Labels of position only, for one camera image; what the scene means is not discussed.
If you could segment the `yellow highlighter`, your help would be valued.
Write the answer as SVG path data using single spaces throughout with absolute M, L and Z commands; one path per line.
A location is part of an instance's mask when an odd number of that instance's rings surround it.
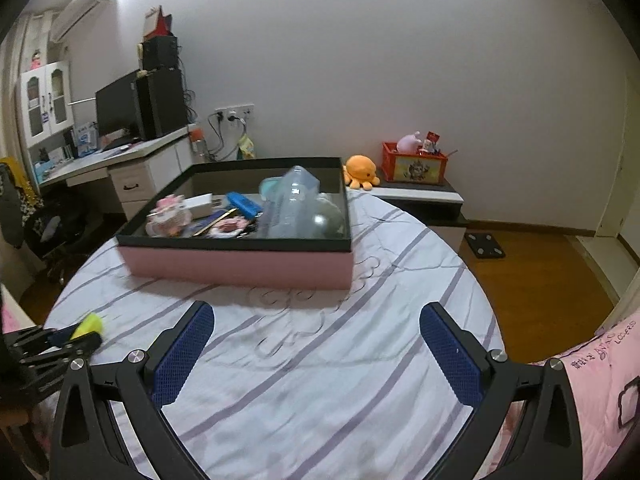
M 72 336 L 70 336 L 70 340 L 74 340 L 91 333 L 96 333 L 99 335 L 103 333 L 102 318 L 100 318 L 99 315 L 94 312 L 87 314 L 81 320 L 81 322 L 72 333 Z

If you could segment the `pink white brick figure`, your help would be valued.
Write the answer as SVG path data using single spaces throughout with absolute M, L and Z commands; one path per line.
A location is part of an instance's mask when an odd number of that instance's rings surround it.
M 192 219 L 186 198 L 170 194 L 161 198 L 146 217 L 145 233 L 150 237 L 176 237 Z

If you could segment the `blue highlighter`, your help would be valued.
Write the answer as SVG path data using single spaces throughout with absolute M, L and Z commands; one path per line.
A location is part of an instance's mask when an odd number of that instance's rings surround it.
M 229 192 L 226 199 L 232 208 L 247 220 L 255 220 L 262 214 L 262 206 L 238 192 Z

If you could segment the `teal round plastic container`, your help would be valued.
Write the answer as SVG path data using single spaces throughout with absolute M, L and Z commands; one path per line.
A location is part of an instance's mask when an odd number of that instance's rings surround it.
M 267 205 L 268 203 L 274 203 L 280 196 L 279 186 L 281 180 L 281 177 L 269 177 L 260 182 L 260 185 L 258 186 L 258 192 L 264 205 Z

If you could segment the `clear dental flossers box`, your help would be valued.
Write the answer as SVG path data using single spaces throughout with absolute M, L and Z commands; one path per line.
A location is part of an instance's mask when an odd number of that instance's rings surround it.
M 294 166 L 281 177 L 280 196 L 262 204 L 258 236 L 263 238 L 311 238 L 320 182 L 307 169 Z

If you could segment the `black floor scale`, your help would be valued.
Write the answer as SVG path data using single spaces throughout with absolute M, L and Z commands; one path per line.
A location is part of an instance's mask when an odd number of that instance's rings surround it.
M 502 259 L 506 253 L 490 233 L 466 232 L 464 234 L 466 244 L 472 253 L 479 259 Z

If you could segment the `black computer monitor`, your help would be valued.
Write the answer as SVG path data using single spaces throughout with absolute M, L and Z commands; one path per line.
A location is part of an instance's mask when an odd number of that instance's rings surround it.
M 102 151 L 114 150 L 140 140 L 137 124 L 134 83 L 137 72 L 122 76 L 96 92 L 96 124 L 100 139 L 122 131 L 122 135 L 107 142 Z

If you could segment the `orange cap water bottle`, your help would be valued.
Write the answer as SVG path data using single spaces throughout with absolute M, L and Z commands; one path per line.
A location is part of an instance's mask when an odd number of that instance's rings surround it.
M 208 148 L 203 130 L 201 128 L 192 129 L 190 131 L 190 140 L 195 157 L 200 162 L 207 162 Z

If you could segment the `pink black storage box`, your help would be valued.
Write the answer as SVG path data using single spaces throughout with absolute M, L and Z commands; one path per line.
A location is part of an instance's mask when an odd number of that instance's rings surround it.
M 209 162 L 175 177 L 116 235 L 130 272 L 247 287 L 348 289 L 354 250 L 335 157 Z

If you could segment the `black speaker box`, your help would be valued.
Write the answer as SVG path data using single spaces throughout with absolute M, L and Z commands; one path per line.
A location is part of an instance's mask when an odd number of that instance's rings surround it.
M 178 67 L 178 40 L 175 36 L 155 36 L 143 41 L 141 47 L 144 70 Z

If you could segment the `orange octopus plush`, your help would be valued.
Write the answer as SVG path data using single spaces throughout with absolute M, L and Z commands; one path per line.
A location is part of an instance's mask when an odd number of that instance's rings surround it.
M 343 165 L 344 183 L 349 188 L 371 191 L 380 184 L 376 165 L 372 159 L 364 155 L 349 157 Z

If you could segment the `red white desk calendar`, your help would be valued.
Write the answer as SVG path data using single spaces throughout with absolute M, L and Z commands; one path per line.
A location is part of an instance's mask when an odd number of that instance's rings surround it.
M 172 15 L 165 14 L 162 6 L 151 8 L 145 13 L 143 24 L 143 40 L 148 41 L 154 37 L 172 35 Z

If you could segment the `pink plush toy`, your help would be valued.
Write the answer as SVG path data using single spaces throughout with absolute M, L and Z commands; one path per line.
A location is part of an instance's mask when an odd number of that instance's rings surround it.
M 398 154 L 418 154 L 422 144 L 423 141 L 420 138 L 420 132 L 416 131 L 399 139 L 396 143 L 396 151 Z

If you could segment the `white air conditioner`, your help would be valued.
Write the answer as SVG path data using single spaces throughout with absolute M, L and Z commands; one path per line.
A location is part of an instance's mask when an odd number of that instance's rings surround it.
M 111 0 L 72 0 L 52 21 L 49 40 L 60 44 L 68 33 L 93 10 Z

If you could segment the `white wall power strip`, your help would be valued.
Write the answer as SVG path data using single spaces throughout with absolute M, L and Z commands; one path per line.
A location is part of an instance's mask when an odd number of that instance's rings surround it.
M 249 120 L 254 115 L 254 110 L 253 103 L 246 103 L 217 107 L 214 114 L 220 119 L 234 122 L 238 119 Z

